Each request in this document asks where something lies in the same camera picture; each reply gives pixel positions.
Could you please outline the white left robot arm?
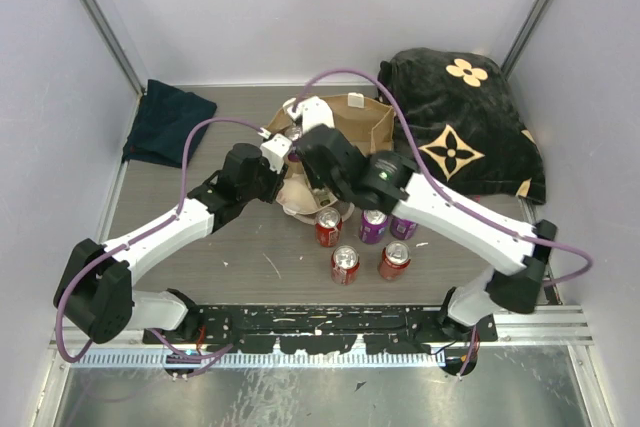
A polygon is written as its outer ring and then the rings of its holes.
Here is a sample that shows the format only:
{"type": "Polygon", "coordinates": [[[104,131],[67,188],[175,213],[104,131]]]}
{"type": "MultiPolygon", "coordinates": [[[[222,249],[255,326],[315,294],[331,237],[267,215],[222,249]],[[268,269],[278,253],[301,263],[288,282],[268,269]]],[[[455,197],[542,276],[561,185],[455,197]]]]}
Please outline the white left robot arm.
{"type": "Polygon", "coordinates": [[[142,292],[135,285],[175,252],[235,220],[249,202],[273,202],[290,149],[281,135],[260,146],[237,143],[223,167],[176,208],[104,244],[90,239],[77,244],[54,296],[55,307],[95,344],[124,330],[150,328],[178,343],[196,339],[203,320],[191,299],[175,289],[142,292]]]}

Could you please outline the green cap glass bottle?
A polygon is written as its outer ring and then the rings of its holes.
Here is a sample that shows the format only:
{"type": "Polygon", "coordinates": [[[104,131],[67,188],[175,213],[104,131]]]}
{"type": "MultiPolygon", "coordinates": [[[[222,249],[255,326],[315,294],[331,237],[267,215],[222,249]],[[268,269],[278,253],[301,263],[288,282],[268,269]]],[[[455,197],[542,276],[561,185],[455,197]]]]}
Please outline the green cap glass bottle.
{"type": "Polygon", "coordinates": [[[312,195],[319,208],[331,206],[336,202],[336,197],[327,188],[313,189],[312,195]]]}

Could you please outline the tan burlap canvas bag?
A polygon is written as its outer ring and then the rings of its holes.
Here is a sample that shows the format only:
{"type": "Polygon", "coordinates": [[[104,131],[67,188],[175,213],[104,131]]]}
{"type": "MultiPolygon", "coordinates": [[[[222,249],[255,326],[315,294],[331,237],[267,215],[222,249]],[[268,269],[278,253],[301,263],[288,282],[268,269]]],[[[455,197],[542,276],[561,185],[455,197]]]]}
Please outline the tan burlap canvas bag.
{"type": "MultiPolygon", "coordinates": [[[[393,148],[394,109],[375,99],[360,93],[321,96],[333,111],[334,123],[337,130],[364,154],[372,154],[379,150],[393,148]]],[[[289,117],[287,108],[292,106],[293,99],[286,101],[267,124],[266,129],[272,133],[284,132],[296,125],[289,117]]],[[[302,163],[286,161],[288,171],[284,185],[277,194],[276,202],[283,211],[303,223],[313,224],[316,214],[327,207],[333,207],[343,215],[349,217],[353,208],[336,198],[331,206],[319,208],[314,201],[309,180],[304,172],[302,163]]]]}

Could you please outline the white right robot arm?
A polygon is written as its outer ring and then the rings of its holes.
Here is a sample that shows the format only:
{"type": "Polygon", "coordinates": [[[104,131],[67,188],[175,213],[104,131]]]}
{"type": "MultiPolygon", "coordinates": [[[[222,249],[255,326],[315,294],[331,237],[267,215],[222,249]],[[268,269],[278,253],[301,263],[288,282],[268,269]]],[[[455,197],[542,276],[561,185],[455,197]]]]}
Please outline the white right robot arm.
{"type": "Polygon", "coordinates": [[[337,129],[318,125],[296,144],[312,187],[341,201],[378,210],[429,228],[471,250],[488,268],[468,284],[450,289],[437,317],[444,337],[464,340],[480,320],[500,309],[535,311],[557,228],[505,217],[419,172],[392,151],[364,155],[337,129]]]}

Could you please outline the red Coke can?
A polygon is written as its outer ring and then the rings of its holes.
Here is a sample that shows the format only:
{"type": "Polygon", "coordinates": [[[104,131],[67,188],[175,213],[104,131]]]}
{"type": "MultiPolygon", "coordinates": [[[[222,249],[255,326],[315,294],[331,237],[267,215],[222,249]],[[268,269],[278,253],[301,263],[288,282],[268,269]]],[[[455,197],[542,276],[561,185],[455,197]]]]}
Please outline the red Coke can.
{"type": "Polygon", "coordinates": [[[327,207],[319,211],[315,217],[315,235],[322,247],[334,247],[338,244],[343,221],[339,211],[327,207]]]}
{"type": "Polygon", "coordinates": [[[331,256],[331,278],[339,285],[350,285],[356,278],[360,266],[360,256],[354,247],[337,247],[331,256]]]}
{"type": "Polygon", "coordinates": [[[408,246],[402,241],[390,242],[381,252],[378,273],[387,281],[396,280],[404,274],[410,262],[408,246]]]}

